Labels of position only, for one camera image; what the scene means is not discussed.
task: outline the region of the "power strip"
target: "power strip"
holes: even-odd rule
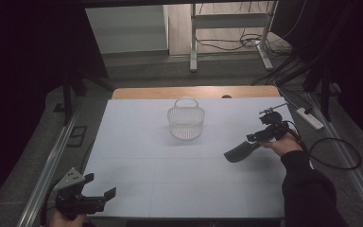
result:
[[[320,121],[317,118],[315,118],[311,113],[306,114],[304,108],[300,108],[296,112],[297,112],[297,114],[299,114],[300,117],[302,117],[302,119],[304,119],[308,124],[310,124],[312,126],[312,128],[314,128],[316,131],[323,128],[323,124],[320,123]]]

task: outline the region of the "white tabletop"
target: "white tabletop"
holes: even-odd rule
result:
[[[103,217],[281,218],[285,168],[259,148],[239,163],[223,153],[263,130],[259,112],[282,97],[198,99],[202,135],[181,141],[170,133],[167,111],[175,99],[109,100],[85,174],[85,196],[117,188]],[[286,106],[275,111],[292,121]]]

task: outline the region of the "white basket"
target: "white basket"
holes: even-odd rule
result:
[[[178,102],[182,100],[192,100],[195,106],[181,107]],[[199,107],[193,98],[184,97],[175,101],[175,106],[167,112],[171,133],[181,140],[192,140],[202,133],[205,111]]]

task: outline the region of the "black sleeve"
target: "black sleeve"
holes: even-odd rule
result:
[[[332,182],[309,165],[303,151],[291,151],[281,158],[286,175],[283,182],[286,227],[348,226],[336,209]]]

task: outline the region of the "person's hand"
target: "person's hand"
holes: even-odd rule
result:
[[[291,133],[286,133],[281,139],[274,142],[262,141],[259,144],[264,148],[271,148],[279,156],[283,156],[293,150],[301,150],[302,147],[297,143],[296,138]]]
[[[69,220],[58,210],[49,222],[49,227],[82,227],[86,215],[77,215],[74,220]]]

